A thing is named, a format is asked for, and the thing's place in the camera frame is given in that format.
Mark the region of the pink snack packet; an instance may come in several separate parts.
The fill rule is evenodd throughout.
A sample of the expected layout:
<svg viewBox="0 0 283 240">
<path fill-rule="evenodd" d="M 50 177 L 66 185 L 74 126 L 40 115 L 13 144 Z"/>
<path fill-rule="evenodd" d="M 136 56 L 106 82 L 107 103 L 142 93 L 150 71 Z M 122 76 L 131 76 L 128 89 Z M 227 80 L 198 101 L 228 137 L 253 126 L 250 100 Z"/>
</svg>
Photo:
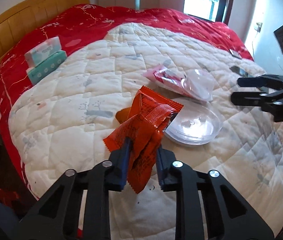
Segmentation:
<svg viewBox="0 0 283 240">
<path fill-rule="evenodd" d="M 162 64 L 148 69 L 143 76 L 154 82 L 159 87 L 193 98 L 193 95 L 189 92 L 189 90 L 184 87 L 185 77 L 169 70 L 169 68 Z"/>
</svg>

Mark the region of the teal tissue box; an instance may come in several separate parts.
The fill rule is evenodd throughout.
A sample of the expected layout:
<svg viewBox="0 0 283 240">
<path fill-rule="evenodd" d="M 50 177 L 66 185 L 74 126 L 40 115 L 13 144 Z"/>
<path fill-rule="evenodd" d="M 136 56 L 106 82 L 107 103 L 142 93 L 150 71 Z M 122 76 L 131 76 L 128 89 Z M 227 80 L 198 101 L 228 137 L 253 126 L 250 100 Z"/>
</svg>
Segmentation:
<svg viewBox="0 0 283 240">
<path fill-rule="evenodd" d="M 36 67 L 28 68 L 26 70 L 26 73 L 30 79 L 31 84 L 35 85 L 40 82 L 43 78 L 56 70 L 66 59 L 66 52 L 60 50 L 49 58 L 45 59 Z"/>
</svg>

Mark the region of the orange peel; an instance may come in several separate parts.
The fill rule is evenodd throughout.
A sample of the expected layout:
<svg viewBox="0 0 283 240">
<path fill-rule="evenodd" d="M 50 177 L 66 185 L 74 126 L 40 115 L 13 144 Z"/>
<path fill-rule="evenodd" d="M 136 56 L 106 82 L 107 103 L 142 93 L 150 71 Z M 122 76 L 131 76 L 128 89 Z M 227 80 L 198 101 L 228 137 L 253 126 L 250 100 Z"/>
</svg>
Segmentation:
<svg viewBox="0 0 283 240">
<path fill-rule="evenodd" d="M 118 121 L 118 123 L 122 124 L 128 119 L 130 110 L 131 110 L 131 108 L 128 107 L 128 108 L 124 108 L 124 109 L 122 109 L 122 110 L 120 110 L 116 113 L 116 120 Z"/>
</svg>

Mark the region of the white quilted blanket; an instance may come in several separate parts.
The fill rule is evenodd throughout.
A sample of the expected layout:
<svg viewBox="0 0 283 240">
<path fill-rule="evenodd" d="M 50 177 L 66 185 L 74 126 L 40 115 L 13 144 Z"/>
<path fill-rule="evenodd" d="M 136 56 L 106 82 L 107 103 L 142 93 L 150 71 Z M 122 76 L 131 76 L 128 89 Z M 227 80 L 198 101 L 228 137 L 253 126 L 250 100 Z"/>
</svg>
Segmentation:
<svg viewBox="0 0 283 240">
<path fill-rule="evenodd" d="M 163 138 L 173 106 L 141 92 L 148 87 L 166 99 L 177 95 L 146 78 L 164 66 L 181 76 L 202 70 L 212 76 L 208 103 L 222 128 L 209 143 L 187 147 Z M 174 239 L 176 195 L 157 180 L 155 152 L 162 145 L 193 169 L 218 170 L 277 235 L 283 227 L 283 124 L 257 107 L 237 107 L 238 66 L 253 76 L 264 70 L 225 50 L 181 33 L 126 23 L 69 56 L 33 88 L 9 115 L 13 144 L 24 163 L 31 192 L 44 193 L 68 169 L 85 171 L 101 163 L 125 138 L 133 141 L 129 176 L 143 178 L 110 193 L 113 239 Z"/>
</svg>

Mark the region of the wooden headboard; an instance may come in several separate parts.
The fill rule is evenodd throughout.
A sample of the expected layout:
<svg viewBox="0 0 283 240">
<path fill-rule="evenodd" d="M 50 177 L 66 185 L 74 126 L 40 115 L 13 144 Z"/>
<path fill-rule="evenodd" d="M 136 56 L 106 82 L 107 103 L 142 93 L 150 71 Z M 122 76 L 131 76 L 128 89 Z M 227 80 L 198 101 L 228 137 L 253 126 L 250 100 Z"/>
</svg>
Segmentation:
<svg viewBox="0 0 283 240">
<path fill-rule="evenodd" d="M 0 62 L 24 35 L 77 4 L 90 0 L 25 0 L 0 14 Z"/>
</svg>

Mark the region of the red orange snack wrapper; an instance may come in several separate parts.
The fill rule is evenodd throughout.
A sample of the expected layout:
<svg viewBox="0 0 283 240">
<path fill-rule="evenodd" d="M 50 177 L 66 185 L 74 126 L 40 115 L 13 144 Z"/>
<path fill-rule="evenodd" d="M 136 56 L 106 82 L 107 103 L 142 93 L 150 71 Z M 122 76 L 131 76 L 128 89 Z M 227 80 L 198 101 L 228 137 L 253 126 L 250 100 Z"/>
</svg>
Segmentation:
<svg viewBox="0 0 283 240">
<path fill-rule="evenodd" d="M 183 105 L 142 86 L 130 108 L 128 119 L 104 139 L 104 144 L 112 152 L 122 147 L 125 138 L 131 139 L 128 182 L 139 194 L 150 179 L 156 151 L 170 118 L 179 113 Z"/>
</svg>

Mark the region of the clear plastic lid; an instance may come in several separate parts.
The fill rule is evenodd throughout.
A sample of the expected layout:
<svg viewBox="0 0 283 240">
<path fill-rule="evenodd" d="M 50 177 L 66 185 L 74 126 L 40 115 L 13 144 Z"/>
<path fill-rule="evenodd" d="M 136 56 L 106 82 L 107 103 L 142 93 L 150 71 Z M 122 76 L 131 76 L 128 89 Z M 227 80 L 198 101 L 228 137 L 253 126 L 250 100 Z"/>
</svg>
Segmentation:
<svg viewBox="0 0 283 240">
<path fill-rule="evenodd" d="M 184 146 L 204 145 L 220 133 L 223 118 L 209 103 L 200 103 L 191 98 L 174 99 L 183 108 L 170 121 L 165 135 Z"/>
</svg>

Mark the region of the white tissue pack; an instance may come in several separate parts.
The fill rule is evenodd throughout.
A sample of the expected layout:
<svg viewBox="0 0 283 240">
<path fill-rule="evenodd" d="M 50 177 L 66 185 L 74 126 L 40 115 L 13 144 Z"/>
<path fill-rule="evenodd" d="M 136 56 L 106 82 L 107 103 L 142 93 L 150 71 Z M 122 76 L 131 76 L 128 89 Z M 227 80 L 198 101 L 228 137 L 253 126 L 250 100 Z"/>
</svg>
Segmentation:
<svg viewBox="0 0 283 240">
<path fill-rule="evenodd" d="M 24 57 L 30 68 L 36 67 L 62 49 L 58 36 L 49 38 L 25 53 Z"/>
</svg>

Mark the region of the red bed duvet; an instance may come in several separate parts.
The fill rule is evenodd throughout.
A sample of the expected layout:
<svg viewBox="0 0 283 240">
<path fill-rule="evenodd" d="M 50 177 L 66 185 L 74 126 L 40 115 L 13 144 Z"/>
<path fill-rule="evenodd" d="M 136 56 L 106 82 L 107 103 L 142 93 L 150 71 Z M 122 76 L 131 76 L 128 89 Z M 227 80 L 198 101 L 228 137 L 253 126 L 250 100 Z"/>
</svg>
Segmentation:
<svg viewBox="0 0 283 240">
<path fill-rule="evenodd" d="M 35 14 L 25 9 L 16 14 L 17 41 L 13 39 L 13 28 L 9 23 L 0 24 L 0 133 L 9 157 L 18 176 L 35 197 L 40 194 L 35 185 L 43 186 L 43 179 L 26 175 L 23 161 L 13 145 L 9 134 L 8 116 L 16 100 L 32 84 L 27 76 L 28 64 L 24 54 L 48 38 L 60 38 L 62 50 L 71 55 L 84 46 L 101 40 L 107 32 L 123 23 L 142 23 L 163 28 L 174 33 L 211 44 L 225 51 L 234 50 L 244 59 L 252 60 L 244 43 L 226 24 L 209 22 L 173 9 L 133 10 L 124 7 L 101 7 L 92 4 L 78 4 L 54 18 L 43 19 L 38 27 L 23 26 L 23 17 L 31 20 Z"/>
</svg>

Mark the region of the clear plastic bowl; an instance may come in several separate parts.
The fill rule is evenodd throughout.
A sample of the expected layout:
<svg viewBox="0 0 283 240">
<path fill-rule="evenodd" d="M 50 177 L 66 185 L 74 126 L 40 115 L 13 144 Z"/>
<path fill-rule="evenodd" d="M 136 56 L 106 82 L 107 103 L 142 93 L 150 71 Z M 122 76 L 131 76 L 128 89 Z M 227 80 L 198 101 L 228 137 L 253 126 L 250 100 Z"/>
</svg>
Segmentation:
<svg viewBox="0 0 283 240">
<path fill-rule="evenodd" d="M 193 69 L 182 79 L 182 87 L 191 97 L 199 101 L 212 100 L 215 79 L 208 72 Z"/>
</svg>

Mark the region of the black smartphone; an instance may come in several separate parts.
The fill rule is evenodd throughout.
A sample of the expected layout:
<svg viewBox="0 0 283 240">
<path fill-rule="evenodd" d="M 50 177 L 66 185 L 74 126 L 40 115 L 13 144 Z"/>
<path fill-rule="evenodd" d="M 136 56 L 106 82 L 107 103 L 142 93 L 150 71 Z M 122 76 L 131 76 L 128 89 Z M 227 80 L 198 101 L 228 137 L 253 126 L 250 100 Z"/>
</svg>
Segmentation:
<svg viewBox="0 0 283 240">
<path fill-rule="evenodd" d="M 241 77 L 253 77 L 248 72 L 246 72 L 245 70 L 243 70 L 242 68 L 240 68 L 238 66 L 232 66 L 232 67 L 230 67 L 230 70 L 233 73 L 236 73 Z M 269 89 L 267 87 L 258 87 L 258 90 L 261 91 L 261 92 L 269 93 Z"/>
</svg>

